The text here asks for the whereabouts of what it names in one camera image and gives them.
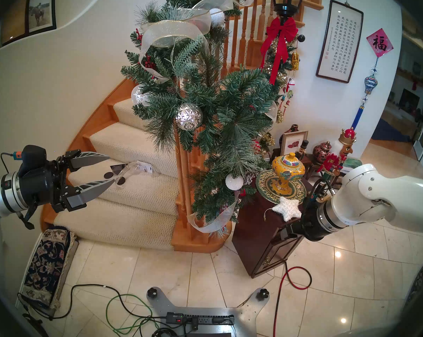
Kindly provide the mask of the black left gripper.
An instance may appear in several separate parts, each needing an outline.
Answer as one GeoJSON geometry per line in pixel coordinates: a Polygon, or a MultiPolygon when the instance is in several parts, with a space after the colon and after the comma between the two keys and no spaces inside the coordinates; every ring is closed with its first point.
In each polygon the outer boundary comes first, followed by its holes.
{"type": "Polygon", "coordinates": [[[93,151],[72,150],[57,160],[46,160],[46,154],[21,154],[18,171],[19,189],[27,206],[27,213],[34,213],[38,206],[50,204],[56,213],[75,211],[99,197],[114,179],[88,182],[79,186],[66,185],[66,172],[79,170],[108,160],[110,157],[93,151]]]}

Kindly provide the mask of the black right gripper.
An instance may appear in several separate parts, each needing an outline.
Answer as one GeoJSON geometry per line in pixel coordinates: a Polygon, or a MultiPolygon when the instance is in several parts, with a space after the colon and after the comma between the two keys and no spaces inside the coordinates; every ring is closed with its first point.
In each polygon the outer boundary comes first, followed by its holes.
{"type": "Polygon", "coordinates": [[[281,239],[291,239],[293,234],[303,235],[309,241],[320,241],[332,234],[318,221],[318,204],[311,203],[303,210],[298,221],[294,221],[291,227],[285,227],[280,231],[281,239]]]}

